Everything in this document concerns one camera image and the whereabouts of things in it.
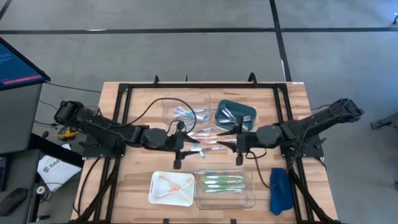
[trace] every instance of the white paper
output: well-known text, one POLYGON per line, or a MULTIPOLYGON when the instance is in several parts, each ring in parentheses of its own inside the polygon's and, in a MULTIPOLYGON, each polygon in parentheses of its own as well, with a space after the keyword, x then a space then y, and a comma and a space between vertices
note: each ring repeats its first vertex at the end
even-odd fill
MULTIPOLYGON (((69 144, 64 144, 62 147, 71 150, 69 144)), ((39 161, 39 166, 37 167, 37 172, 52 192, 58 190, 79 171, 81 171, 81 168, 67 164, 51 156, 44 156, 39 161)))

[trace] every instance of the white plate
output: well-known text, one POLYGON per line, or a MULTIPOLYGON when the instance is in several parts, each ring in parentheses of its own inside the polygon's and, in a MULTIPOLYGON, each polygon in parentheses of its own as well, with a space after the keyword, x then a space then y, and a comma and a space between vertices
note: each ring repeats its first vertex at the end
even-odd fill
POLYGON ((179 205, 189 207, 193 203, 193 194, 195 191, 195 177, 192 174, 184 174, 177 172, 162 172, 156 171, 152 175, 152 180, 150 182, 150 189, 148 199, 150 203, 153 204, 163 204, 163 205, 179 205), (157 196, 169 192, 172 188, 166 182, 159 178, 159 176, 164 176, 171 184, 177 187, 182 187, 191 181, 193 184, 187 188, 182 189, 188 198, 184 197, 181 192, 172 192, 166 196, 158 198, 157 196))

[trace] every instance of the teal tray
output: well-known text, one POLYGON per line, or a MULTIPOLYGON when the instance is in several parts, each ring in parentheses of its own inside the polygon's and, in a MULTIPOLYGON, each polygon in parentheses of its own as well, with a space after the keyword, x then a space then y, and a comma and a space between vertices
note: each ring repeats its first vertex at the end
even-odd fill
POLYGON ((256 122, 256 115, 257 115, 256 109, 254 109, 251 106, 243 105, 241 103, 233 102, 233 101, 230 101, 230 100, 221 100, 220 103, 218 103, 217 111, 216 111, 216 114, 215 114, 215 119, 216 119, 217 126, 219 126, 221 128, 225 128, 225 129, 231 130, 232 127, 235 125, 234 123, 220 124, 217 121, 218 119, 228 119, 228 117, 225 116, 225 114, 223 114, 223 112, 220 110, 220 107, 222 105, 225 105, 225 107, 227 107, 227 109, 229 109, 229 111, 235 117, 237 117, 239 115, 242 116, 242 117, 250 115, 251 120, 248 121, 248 122, 244 122, 243 124, 245 124, 248 127, 248 131, 253 129, 254 123, 256 122))

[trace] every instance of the floor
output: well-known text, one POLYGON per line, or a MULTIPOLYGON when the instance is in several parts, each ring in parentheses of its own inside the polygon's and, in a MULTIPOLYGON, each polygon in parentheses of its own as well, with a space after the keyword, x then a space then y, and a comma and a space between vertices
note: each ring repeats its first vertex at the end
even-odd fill
MULTIPOLYGON (((0 30, 274 27, 266 0, 7 2, 11 4, 0 20, 0 30)), ((0 7, 5 3, 0 0, 0 7)), ((278 0, 276 6, 282 31, 389 27, 394 10, 398 11, 398 2, 393 0, 369 0, 368 4, 278 0)), ((53 83, 92 90, 100 90, 105 81, 149 81, 155 75, 165 81, 185 76, 190 81, 238 81, 246 80, 250 72, 261 81, 284 81, 286 75, 273 32, 1 37, 49 74, 53 83)), ((348 97, 365 111, 361 121, 322 133, 327 138, 323 148, 339 219, 395 223, 398 139, 393 128, 373 131, 369 123, 398 111, 398 32, 283 32, 282 37, 291 79, 305 82, 313 107, 348 97)), ((44 85, 41 100, 54 105, 61 100, 97 105, 99 97, 44 85)), ((40 104, 36 118, 49 123, 54 112, 40 104)), ((81 150, 75 142, 72 148, 81 150)), ((77 186, 78 182, 68 183, 40 206, 41 215, 52 216, 43 223, 69 220, 77 186)))

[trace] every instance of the desk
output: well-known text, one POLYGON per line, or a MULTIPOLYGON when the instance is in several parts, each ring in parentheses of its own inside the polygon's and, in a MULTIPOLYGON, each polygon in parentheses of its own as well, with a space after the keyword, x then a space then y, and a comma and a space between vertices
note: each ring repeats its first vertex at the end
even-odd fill
MULTIPOLYGON (((119 83, 106 82, 103 86, 99 107, 103 114, 112 118, 119 83)), ((290 105, 294 119, 302 119, 311 114, 307 94, 303 84, 288 83, 290 105)), ((273 91, 265 88, 140 88, 133 89, 127 121, 139 116, 153 100, 165 96, 196 95, 207 92, 211 95, 211 108, 215 111, 218 102, 223 99, 236 101, 255 107, 257 117, 255 128, 276 123, 277 112, 273 91)), ((122 103, 119 122, 123 115, 124 103, 122 103)), ((164 128, 168 126, 162 122, 162 103, 156 103, 136 124, 146 124, 152 128, 164 128)), ((261 155, 263 149, 253 150, 261 155)), ((198 169, 237 169, 235 157, 230 150, 211 152, 206 154, 206 159, 199 155, 189 156, 182 161, 182 169, 179 172, 195 172, 198 169)), ((81 179, 83 180, 95 159, 85 162, 81 179)), ((259 179, 254 161, 244 160, 242 168, 252 172, 255 182, 256 204, 250 209, 237 210, 200 210, 194 202, 191 207, 173 207, 168 205, 153 205, 148 201, 148 191, 152 173, 156 170, 173 170, 174 154, 166 152, 148 151, 138 148, 126 148, 126 155, 121 159, 118 176, 118 186, 113 207, 113 223, 162 223, 164 218, 169 218, 170 223, 230 223, 231 219, 237 219, 238 223, 295 223, 293 209, 284 211, 279 216, 269 211, 269 189, 265 188, 259 179)), ((308 188, 318 204, 326 214, 337 218, 333 198, 331 196, 325 168, 315 159, 303 159, 308 188)), ((280 155, 280 149, 269 149, 266 157, 259 159, 259 165, 265 180, 269 180, 272 167, 286 167, 284 158, 280 155)), ((103 169, 103 159, 97 163, 86 183, 81 207, 84 210, 98 192, 98 186, 103 169)), ((306 218, 304 202, 299 193, 299 200, 303 219, 306 218)), ((101 207, 101 219, 104 219, 108 195, 105 195, 101 207)))

